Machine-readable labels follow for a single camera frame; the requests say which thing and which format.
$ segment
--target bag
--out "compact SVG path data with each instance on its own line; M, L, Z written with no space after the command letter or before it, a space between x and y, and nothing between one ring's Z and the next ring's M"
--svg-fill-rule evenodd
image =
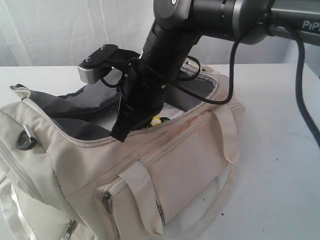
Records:
M197 66L188 60L182 71ZM114 69L107 81L120 75ZM181 84L220 101L228 82L202 65ZM22 101L0 110L0 199L16 239L193 239L228 198L244 114L234 97L218 106L171 88L159 114L170 120L121 143L108 130L119 93L100 82L59 97L11 89Z

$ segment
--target robotic arm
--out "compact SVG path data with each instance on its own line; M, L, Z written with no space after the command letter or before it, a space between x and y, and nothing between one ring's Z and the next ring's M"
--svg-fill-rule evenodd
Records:
M154 0L153 9L155 21L140 56L144 64L132 62L121 87L111 135L122 142L160 113L167 85L159 76L174 81L202 36L235 41L268 9L272 18L295 27L305 43L320 46L319 0ZM242 42L255 44L267 35L291 38L283 27L261 25Z

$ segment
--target white backdrop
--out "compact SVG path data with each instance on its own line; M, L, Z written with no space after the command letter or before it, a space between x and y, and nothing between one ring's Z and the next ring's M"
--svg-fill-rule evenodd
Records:
M78 65L103 44L140 52L154 20L152 0L0 0L0 66ZM191 54L227 64L232 43L203 37ZM296 61L289 40L241 45L237 63ZM320 47L307 63L320 75Z

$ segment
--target white tabletop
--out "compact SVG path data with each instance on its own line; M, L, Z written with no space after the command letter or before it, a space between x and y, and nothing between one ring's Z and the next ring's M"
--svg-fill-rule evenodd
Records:
M214 65L229 75L229 66ZM233 193L201 240L320 239L320 150L295 100L294 64L235 67L236 97L245 106ZM62 95L84 84L76 67L0 67L0 106L19 99L9 85ZM307 107L320 126L320 80L304 70ZM11 240L0 217L0 239Z

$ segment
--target bag pocket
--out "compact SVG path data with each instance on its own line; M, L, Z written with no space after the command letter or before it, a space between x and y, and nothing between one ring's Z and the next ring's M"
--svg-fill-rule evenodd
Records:
M229 133L223 133L221 125L231 129L228 139L234 133L238 136L231 110L242 118L243 106L213 109L185 122L116 179L100 187L100 203L105 208L102 215L108 219L106 227L114 238L161 236L162 226L238 157L238 146L231 147L236 152L225 146L223 135ZM221 123L217 114L231 119ZM237 145L238 138L229 142Z

